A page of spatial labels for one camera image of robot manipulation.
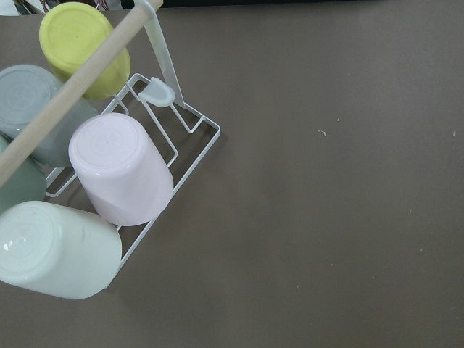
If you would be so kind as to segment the pink plastic cup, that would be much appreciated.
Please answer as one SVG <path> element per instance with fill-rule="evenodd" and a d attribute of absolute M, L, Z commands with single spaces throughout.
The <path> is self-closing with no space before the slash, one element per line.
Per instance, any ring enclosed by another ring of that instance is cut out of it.
<path fill-rule="evenodd" d="M 97 213 L 115 225 L 149 222 L 168 206 L 173 176 L 145 128 L 121 113 L 80 125 L 68 146 L 78 179 Z"/>

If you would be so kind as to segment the white plastic cup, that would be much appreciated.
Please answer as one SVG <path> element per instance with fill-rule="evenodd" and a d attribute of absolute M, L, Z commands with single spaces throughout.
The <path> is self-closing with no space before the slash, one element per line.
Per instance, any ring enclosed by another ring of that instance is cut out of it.
<path fill-rule="evenodd" d="M 122 242 L 100 216 L 48 202 L 17 204 L 1 214 L 1 281 L 65 299 L 108 287 Z"/>

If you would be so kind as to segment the mint plastic cup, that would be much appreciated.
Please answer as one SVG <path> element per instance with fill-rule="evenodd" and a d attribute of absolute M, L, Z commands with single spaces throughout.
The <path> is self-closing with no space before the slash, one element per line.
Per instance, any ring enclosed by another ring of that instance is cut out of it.
<path fill-rule="evenodd" d="M 1 213 L 16 204 L 42 201 L 46 196 L 46 176 L 32 160 L 25 160 L 1 187 Z"/>

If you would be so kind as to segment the yellow plastic cup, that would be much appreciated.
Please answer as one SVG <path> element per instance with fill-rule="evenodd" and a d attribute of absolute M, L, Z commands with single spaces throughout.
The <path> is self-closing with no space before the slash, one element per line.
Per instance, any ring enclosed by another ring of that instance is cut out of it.
<path fill-rule="evenodd" d="M 67 81 L 112 33 L 109 20 L 96 8 L 66 2 L 49 10 L 41 21 L 39 43 L 52 72 Z M 128 81 L 131 59 L 123 49 L 84 93 L 101 100 L 115 95 Z"/>

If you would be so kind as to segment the grey plastic cup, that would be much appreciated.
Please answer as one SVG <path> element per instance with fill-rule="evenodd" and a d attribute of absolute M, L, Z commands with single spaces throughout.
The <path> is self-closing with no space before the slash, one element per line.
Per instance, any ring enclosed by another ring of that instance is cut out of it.
<path fill-rule="evenodd" d="M 1 71 L 1 132 L 10 140 L 38 115 L 63 83 L 36 65 L 14 65 Z M 79 99 L 31 156 L 51 167 L 71 166 L 68 146 L 75 130 L 98 115 L 84 98 Z"/>

